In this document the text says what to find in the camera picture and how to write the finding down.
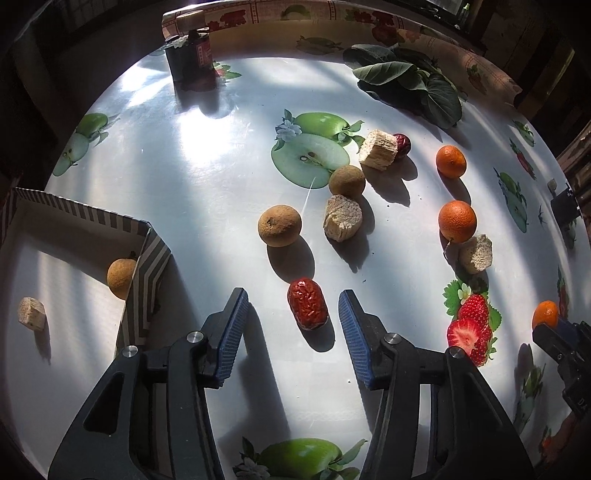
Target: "strawberry print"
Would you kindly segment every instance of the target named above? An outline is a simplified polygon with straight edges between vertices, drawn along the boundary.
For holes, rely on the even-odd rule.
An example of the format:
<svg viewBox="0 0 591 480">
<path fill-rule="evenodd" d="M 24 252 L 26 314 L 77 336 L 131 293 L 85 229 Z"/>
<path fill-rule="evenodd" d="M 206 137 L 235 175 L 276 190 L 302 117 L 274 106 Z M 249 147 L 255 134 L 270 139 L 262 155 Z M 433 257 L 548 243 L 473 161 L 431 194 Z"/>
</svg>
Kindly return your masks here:
<svg viewBox="0 0 591 480">
<path fill-rule="evenodd" d="M 517 147 L 517 145 L 515 145 L 515 143 L 513 143 L 512 139 L 509 139 L 509 143 L 511 143 L 511 150 L 513 150 L 513 152 L 515 152 L 515 155 L 517 155 L 517 160 L 519 160 L 521 166 L 529 174 L 529 176 L 535 180 L 534 169 L 531 166 L 530 162 L 528 162 L 525 158 L 523 152 Z"/>
<path fill-rule="evenodd" d="M 371 29 L 371 33 L 377 41 L 388 47 L 404 42 L 396 27 L 390 25 L 377 25 Z"/>
<path fill-rule="evenodd" d="M 345 20 L 349 22 L 374 23 L 372 16 L 367 12 L 362 12 L 359 8 L 347 9 L 345 13 Z"/>
<path fill-rule="evenodd" d="M 473 319 L 455 320 L 447 328 L 447 344 L 463 349 L 477 367 L 481 367 L 486 363 L 491 340 L 491 329 L 488 326 L 482 328 Z"/>
<path fill-rule="evenodd" d="M 456 279 L 443 291 L 447 314 L 452 317 L 447 328 L 447 344 L 462 348 L 477 367 L 482 367 L 496 353 L 493 333 L 500 327 L 502 318 L 488 301 L 488 286 L 476 281 L 473 287 L 477 292 Z"/>
<path fill-rule="evenodd" d="M 470 295 L 464 305 L 460 307 L 457 318 L 470 318 L 476 320 L 480 328 L 488 328 L 488 305 L 486 299 L 480 294 Z"/>
<path fill-rule="evenodd" d="M 480 72 L 478 71 L 478 65 L 476 63 L 471 67 L 466 69 L 466 73 L 468 74 L 468 80 L 472 84 L 472 86 L 478 90 L 481 94 L 486 95 L 486 87 L 482 83 L 482 77 L 480 76 Z"/>
</svg>

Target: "round table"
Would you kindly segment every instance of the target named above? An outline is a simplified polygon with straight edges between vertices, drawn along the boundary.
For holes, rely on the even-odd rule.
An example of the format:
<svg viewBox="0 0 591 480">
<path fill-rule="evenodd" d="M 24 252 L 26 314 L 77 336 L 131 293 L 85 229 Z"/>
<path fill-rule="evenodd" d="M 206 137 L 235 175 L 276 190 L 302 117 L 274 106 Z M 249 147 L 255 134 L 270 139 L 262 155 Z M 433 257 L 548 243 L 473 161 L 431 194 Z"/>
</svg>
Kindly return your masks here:
<svg viewBox="0 0 591 480">
<path fill-rule="evenodd" d="M 246 2 L 235 4 L 248 11 Z M 276 8 L 281 15 L 284 4 Z M 583 222 L 574 227 L 574 248 L 567 249 L 550 209 L 546 184 L 556 179 L 563 189 L 560 167 L 531 126 L 532 136 L 520 135 L 527 120 L 483 95 L 477 82 L 466 88 L 462 120 L 447 131 L 361 91 L 341 54 L 354 43 L 377 43 L 368 33 L 375 21 L 368 29 L 363 15 L 347 22 L 309 20 L 300 9 L 289 13 L 297 20 L 281 21 L 277 13 L 277 21 L 241 22 L 235 15 L 226 17 L 225 28 L 217 23 L 211 35 L 216 91 L 176 91 L 162 51 L 130 67 L 89 111 L 108 116 L 107 128 L 75 166 L 52 176 L 47 191 L 146 219 L 171 248 L 151 348 L 198 329 L 234 287 L 247 290 L 253 312 L 232 376 L 220 390 L 207 391 L 229 478 L 241 462 L 242 437 L 257 452 L 298 437 L 326 439 L 343 451 L 371 438 L 380 392 L 355 380 L 337 313 L 339 293 L 354 290 L 388 331 L 444 351 L 450 321 L 471 292 L 446 261 L 437 215 L 454 198 L 470 202 L 477 233 L 493 243 L 488 299 L 497 324 L 502 320 L 494 332 L 496 353 L 480 371 L 511 419 L 519 402 L 525 414 L 516 428 L 538 461 L 545 427 L 556 432 L 569 409 L 555 363 L 532 342 L 532 313 L 549 299 L 560 303 L 563 317 L 579 322 L 591 303 Z M 446 64 L 440 66 L 445 73 Z M 328 188 L 292 183 L 271 157 L 275 127 L 308 112 L 332 113 L 349 125 L 361 120 L 363 137 L 373 129 L 402 132 L 413 144 L 408 158 L 386 172 L 366 169 L 362 228 L 339 245 L 327 240 L 322 226 Z M 467 158 L 461 181 L 445 181 L 437 172 L 435 154 L 446 144 Z M 359 165 L 355 142 L 344 148 Z M 303 218 L 301 239 L 279 251 L 267 248 L 256 229 L 261 213 L 276 204 L 293 206 Z M 321 286 L 328 305 L 331 321 L 316 332 L 298 328 L 286 300 L 288 283 L 302 276 Z M 522 382 L 536 368 L 543 369 L 543 387 L 526 393 Z M 424 470 L 428 404 L 425 387 L 415 472 Z M 366 451 L 367 445 L 349 466 L 360 468 Z"/>
</svg>

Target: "apple slice print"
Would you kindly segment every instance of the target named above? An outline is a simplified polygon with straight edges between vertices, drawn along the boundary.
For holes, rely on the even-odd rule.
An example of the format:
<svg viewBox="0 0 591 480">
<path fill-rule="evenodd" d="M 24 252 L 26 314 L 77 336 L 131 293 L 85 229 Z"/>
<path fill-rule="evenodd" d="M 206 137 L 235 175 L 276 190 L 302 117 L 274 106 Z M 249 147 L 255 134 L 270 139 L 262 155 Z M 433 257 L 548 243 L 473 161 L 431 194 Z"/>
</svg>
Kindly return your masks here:
<svg viewBox="0 0 591 480">
<path fill-rule="evenodd" d="M 275 127 L 277 143 L 271 158 L 277 170 L 292 183 L 304 188 L 325 187 L 332 173 L 350 163 L 343 145 L 364 138 L 358 132 L 361 121 L 349 125 L 332 113 L 302 113 L 294 118 L 284 111 L 283 123 Z"/>
<path fill-rule="evenodd" d="M 76 162 L 80 160 L 86 152 L 88 152 L 88 146 L 90 142 L 88 138 L 79 133 L 73 133 L 68 143 L 64 147 L 64 151 L 61 153 L 56 166 L 53 168 L 53 174 L 56 177 L 63 175 L 68 168 L 72 165 L 76 165 Z"/>
<path fill-rule="evenodd" d="M 328 185 L 339 167 L 348 165 L 349 154 L 338 143 L 319 135 L 300 134 L 271 150 L 277 170 L 292 183 L 307 189 Z"/>
</svg>

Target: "green leafy vegetable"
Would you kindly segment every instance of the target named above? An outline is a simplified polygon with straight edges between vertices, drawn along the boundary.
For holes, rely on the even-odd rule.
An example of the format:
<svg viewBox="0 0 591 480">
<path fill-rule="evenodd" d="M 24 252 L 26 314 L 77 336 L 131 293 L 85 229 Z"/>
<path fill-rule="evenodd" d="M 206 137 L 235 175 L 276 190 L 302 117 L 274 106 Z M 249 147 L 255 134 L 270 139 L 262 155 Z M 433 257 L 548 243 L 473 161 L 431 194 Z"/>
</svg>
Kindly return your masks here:
<svg viewBox="0 0 591 480">
<path fill-rule="evenodd" d="M 427 92 L 421 98 L 427 119 L 443 129 L 453 127 L 462 118 L 460 99 L 453 87 L 443 75 L 432 73 L 427 81 Z"/>
<path fill-rule="evenodd" d="M 409 70 L 398 77 L 398 83 L 407 90 L 427 90 L 420 70 Z"/>
<path fill-rule="evenodd" d="M 350 69 L 398 60 L 388 48 L 379 45 L 353 45 L 343 52 L 343 61 Z"/>
<path fill-rule="evenodd" d="M 400 77 L 412 67 L 412 63 L 388 61 L 386 63 L 376 63 L 374 65 L 367 65 L 366 67 L 359 67 L 353 70 L 353 75 L 359 80 L 363 80 L 371 85 L 383 85 L 390 80 Z"/>
<path fill-rule="evenodd" d="M 375 100 L 422 114 L 443 129 L 462 118 L 455 85 L 424 53 L 397 44 L 353 45 L 344 50 L 343 61 L 360 80 L 358 87 Z"/>
</svg>

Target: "blue gripper pad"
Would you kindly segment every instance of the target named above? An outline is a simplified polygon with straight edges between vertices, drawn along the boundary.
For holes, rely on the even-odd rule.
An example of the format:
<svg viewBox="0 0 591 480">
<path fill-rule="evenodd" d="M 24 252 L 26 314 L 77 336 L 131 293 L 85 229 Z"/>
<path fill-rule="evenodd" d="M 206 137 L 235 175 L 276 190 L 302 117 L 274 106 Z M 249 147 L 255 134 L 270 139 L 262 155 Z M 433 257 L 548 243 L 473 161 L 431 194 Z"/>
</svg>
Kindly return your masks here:
<svg viewBox="0 0 591 480">
<path fill-rule="evenodd" d="M 339 296 L 339 319 L 357 380 L 369 390 L 388 388 L 393 364 L 380 347 L 386 334 L 380 319 L 363 311 L 353 290 Z"/>
<path fill-rule="evenodd" d="M 212 313 L 201 328 L 207 337 L 207 351 L 199 373 L 212 380 L 212 388 L 221 387 L 232 373 L 249 307 L 246 290 L 234 288 L 223 311 Z"/>
<path fill-rule="evenodd" d="M 215 376 L 220 382 L 223 382 L 232 373 L 236 352 L 244 330 L 244 323 L 248 316 L 248 307 L 250 305 L 248 303 L 248 293 L 246 293 L 246 290 L 241 290 L 217 350 L 217 372 Z"/>
</svg>

